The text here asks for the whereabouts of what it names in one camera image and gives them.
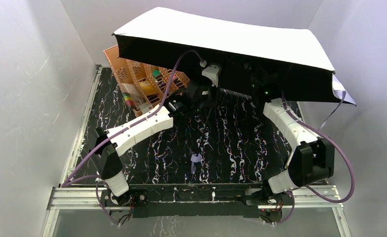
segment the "wire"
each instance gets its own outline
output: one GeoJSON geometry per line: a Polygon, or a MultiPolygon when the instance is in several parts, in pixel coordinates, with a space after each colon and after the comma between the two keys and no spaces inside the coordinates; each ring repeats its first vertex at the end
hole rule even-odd
{"type": "Polygon", "coordinates": [[[134,198],[132,197],[131,203],[130,203],[130,205],[129,205],[129,207],[130,207],[130,214],[131,214],[131,215],[133,215],[133,204],[134,204],[134,198]]]}
{"type": "Polygon", "coordinates": [[[124,219],[124,221],[122,222],[122,225],[125,223],[125,221],[129,221],[130,219],[131,219],[131,217],[132,217],[132,215],[128,215],[125,219],[124,219]]]}
{"type": "Polygon", "coordinates": [[[336,110],[340,107],[340,105],[342,105],[342,103],[343,103],[345,97],[346,97],[346,91],[343,90],[343,91],[342,91],[342,98],[341,98],[339,104],[338,104],[337,107],[329,114],[329,116],[327,116],[327,118],[321,123],[320,128],[319,128],[318,130],[321,130],[321,129],[324,127],[324,125],[326,125],[327,120],[328,120],[328,119],[336,112],[336,110]]]}
{"type": "Polygon", "coordinates": [[[287,193],[292,198],[292,208],[291,208],[291,211],[289,212],[288,216],[285,217],[285,219],[281,220],[280,222],[275,222],[276,225],[285,223],[292,216],[292,213],[294,212],[294,209],[295,209],[295,198],[294,198],[294,195],[292,194],[291,191],[286,191],[285,193],[287,193]]]}
{"type": "Polygon", "coordinates": [[[205,135],[206,129],[208,128],[208,120],[211,115],[211,112],[212,112],[212,108],[209,108],[208,115],[205,119],[205,125],[204,125],[204,130],[202,131],[201,140],[199,141],[198,152],[196,153],[196,155],[199,155],[199,153],[201,152],[202,141],[204,140],[204,135],[205,135]]]}
{"type": "Polygon", "coordinates": [[[279,201],[277,201],[276,202],[276,207],[275,207],[275,209],[273,209],[273,210],[277,210],[278,209],[278,205],[279,205],[279,202],[280,202],[281,200],[279,200],[279,201]]]}
{"type": "Polygon", "coordinates": [[[110,213],[106,210],[106,208],[103,206],[103,204],[101,203],[100,201],[100,197],[99,197],[99,184],[100,183],[104,183],[104,181],[100,181],[96,184],[96,197],[97,197],[97,201],[99,202],[99,206],[103,209],[103,211],[106,213],[106,215],[109,217],[109,219],[112,221],[113,224],[119,226],[119,222],[117,220],[115,220],[115,218],[113,218],[110,213]]]}
{"type": "Polygon", "coordinates": [[[347,168],[349,170],[349,174],[350,174],[350,190],[349,190],[349,193],[346,195],[346,197],[344,197],[343,199],[340,199],[340,200],[333,200],[333,199],[330,199],[330,198],[327,198],[325,196],[323,196],[322,194],[318,193],[316,190],[314,190],[312,187],[310,187],[309,185],[306,185],[306,187],[308,189],[310,189],[314,194],[316,194],[317,196],[319,196],[320,198],[326,200],[326,201],[329,201],[329,202],[332,202],[332,203],[342,203],[342,202],[345,202],[347,200],[349,200],[352,195],[353,195],[353,192],[355,191],[355,174],[354,174],[354,171],[353,171],[353,168],[352,168],[352,164],[350,163],[349,159],[347,158],[347,156],[344,154],[343,150],[332,140],[330,139],[330,137],[328,137],[327,135],[325,135],[324,133],[320,132],[319,130],[311,127],[310,125],[307,125],[305,123],[303,123],[301,120],[299,120],[297,117],[295,117],[291,110],[288,109],[287,107],[287,101],[285,100],[285,97],[284,97],[284,93],[282,91],[282,105],[284,107],[284,109],[286,110],[287,114],[293,119],[293,120],[296,120],[297,123],[299,123],[300,125],[308,128],[309,130],[313,131],[314,133],[316,133],[317,135],[319,135],[320,137],[326,139],[328,142],[330,142],[335,148],[336,150],[339,152],[339,154],[342,156],[344,162],[346,163],[347,165],[347,168]]]}
{"type": "MultiPolygon", "coordinates": [[[[160,111],[161,107],[163,106],[164,104],[164,100],[165,98],[167,98],[167,95],[169,93],[169,89],[170,89],[170,85],[172,83],[172,80],[173,80],[173,77],[174,77],[174,74],[176,73],[176,70],[177,70],[177,67],[179,66],[182,58],[189,52],[194,52],[199,60],[201,60],[201,63],[205,62],[205,60],[199,55],[199,53],[196,51],[196,50],[188,50],[184,53],[182,53],[180,55],[180,57],[177,59],[175,65],[174,65],[174,68],[173,68],[173,71],[172,71],[172,74],[170,75],[170,79],[169,79],[169,83],[167,83],[167,87],[166,87],[166,91],[164,92],[164,96],[163,96],[163,99],[161,100],[161,103],[159,105],[159,107],[152,113],[150,113],[149,115],[147,115],[147,118],[151,118],[152,116],[156,115],[158,113],[158,111],[160,111]]],[[[138,121],[135,121],[134,123],[128,125],[127,127],[123,128],[122,130],[120,130],[119,132],[113,134],[112,136],[106,138],[104,141],[102,141],[99,145],[97,145],[93,150],[91,150],[91,152],[89,152],[87,154],[86,157],[84,157],[84,159],[81,160],[81,162],[77,165],[77,167],[74,169],[73,172],[71,172],[71,174],[65,179],[64,183],[61,185],[61,187],[66,187],[67,184],[70,182],[70,180],[72,179],[72,177],[74,175],[76,175],[76,173],[81,169],[81,167],[84,165],[84,163],[87,162],[87,160],[99,149],[101,148],[104,144],[106,144],[107,142],[109,142],[110,140],[112,140],[113,138],[121,135],[122,133],[126,132],[130,127],[134,127],[140,123],[142,123],[143,121],[146,121],[147,119],[146,118],[143,118],[143,119],[140,119],[138,121]]]]}
{"type": "Polygon", "coordinates": [[[70,186],[71,184],[74,184],[74,183],[76,183],[76,182],[78,182],[78,181],[81,181],[81,180],[84,180],[84,179],[88,179],[88,178],[100,178],[100,176],[97,175],[97,174],[86,175],[86,176],[83,176],[83,177],[81,177],[81,178],[78,178],[78,179],[75,179],[75,180],[73,180],[73,181],[70,181],[70,182],[68,182],[66,185],[62,185],[62,187],[63,187],[63,188],[68,187],[68,186],[70,186]]]}
{"type": "Polygon", "coordinates": [[[129,216],[131,216],[131,214],[126,214],[126,215],[123,215],[123,216],[122,216],[122,217],[119,219],[119,221],[118,221],[118,222],[120,223],[120,222],[122,221],[122,219],[126,217],[126,218],[124,219],[124,221],[121,223],[121,225],[123,225],[123,224],[124,224],[124,222],[125,222],[125,220],[126,220],[126,219],[127,219],[129,216]]]}
{"type": "Polygon", "coordinates": [[[281,206],[279,207],[279,209],[278,210],[282,210],[282,207],[284,206],[284,200],[281,198],[281,206]]]}
{"type": "Polygon", "coordinates": [[[263,215],[259,215],[260,218],[264,221],[264,222],[268,222],[268,223],[272,223],[272,221],[269,219],[269,217],[267,216],[263,216],[263,215]]]}

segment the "white wall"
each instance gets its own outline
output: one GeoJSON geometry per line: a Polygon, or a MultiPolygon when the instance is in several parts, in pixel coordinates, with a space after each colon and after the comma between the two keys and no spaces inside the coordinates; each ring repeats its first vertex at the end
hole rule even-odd
{"type": "Polygon", "coordinates": [[[40,236],[94,72],[59,0],[0,0],[0,237],[40,236]]]}
{"type": "MultiPolygon", "coordinates": [[[[356,190],[345,203],[354,236],[387,236],[387,1],[324,0],[309,29],[358,106],[342,106],[323,129],[349,156],[356,190]]],[[[319,126],[335,105],[303,103],[319,126]]],[[[342,197],[349,175],[336,157],[332,179],[342,197]]]]}
{"type": "MultiPolygon", "coordinates": [[[[109,65],[103,50],[116,45],[111,34],[155,7],[216,19],[280,28],[307,29],[322,0],[61,0],[96,64],[109,65]]],[[[168,31],[171,26],[151,28],[168,31]]]]}

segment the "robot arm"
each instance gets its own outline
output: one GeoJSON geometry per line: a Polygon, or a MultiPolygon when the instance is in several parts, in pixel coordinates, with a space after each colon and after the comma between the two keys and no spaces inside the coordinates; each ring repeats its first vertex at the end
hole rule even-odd
{"type": "Polygon", "coordinates": [[[334,172],[333,145],[300,125],[287,114],[282,103],[280,98],[266,103],[263,114],[279,128],[292,152],[285,165],[286,170],[263,182],[266,200],[276,194],[332,177],[334,172]]]}
{"type": "MultiPolygon", "coordinates": [[[[152,111],[158,109],[159,106],[157,105],[152,111]]],[[[100,178],[107,183],[110,190],[117,197],[129,190],[129,185],[122,173],[123,166],[119,157],[145,138],[173,127],[173,118],[169,117],[169,112],[164,106],[151,118],[147,117],[149,113],[151,111],[130,122],[106,131],[103,131],[102,128],[96,129],[98,137],[96,141],[97,145],[108,137],[120,132],[123,128],[129,128],[119,136],[112,138],[103,148],[97,150],[96,154],[100,155],[100,157],[97,157],[93,161],[100,174],[100,178]],[[146,120],[138,126],[132,126],[132,124],[142,119],[146,120]]]]}

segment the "black marble surface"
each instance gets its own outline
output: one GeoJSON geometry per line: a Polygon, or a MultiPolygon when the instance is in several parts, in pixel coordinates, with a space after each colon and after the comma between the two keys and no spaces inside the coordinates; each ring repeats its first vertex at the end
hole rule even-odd
{"type": "MultiPolygon", "coordinates": [[[[197,174],[190,174],[190,156],[197,152],[206,111],[190,118],[174,118],[174,126],[130,148],[122,157],[130,184],[253,183],[275,175],[284,166],[290,147],[266,117],[257,117],[251,100],[222,93],[222,103],[209,119],[201,147],[203,160],[197,174]]],[[[298,105],[290,103],[301,116],[298,105]]],[[[134,119],[110,68],[104,68],[91,108],[80,162],[94,147],[94,129],[109,129],[134,119]]],[[[75,178],[95,174],[88,161],[75,178]]],[[[94,184],[87,179],[82,184],[94,184]]]]}

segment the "yellow item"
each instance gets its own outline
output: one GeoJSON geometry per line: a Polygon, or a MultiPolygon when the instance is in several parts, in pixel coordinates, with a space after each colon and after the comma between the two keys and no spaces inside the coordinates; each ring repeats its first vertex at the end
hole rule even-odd
{"type": "Polygon", "coordinates": [[[157,94],[155,88],[148,81],[140,82],[139,85],[141,86],[146,96],[157,94]]]}

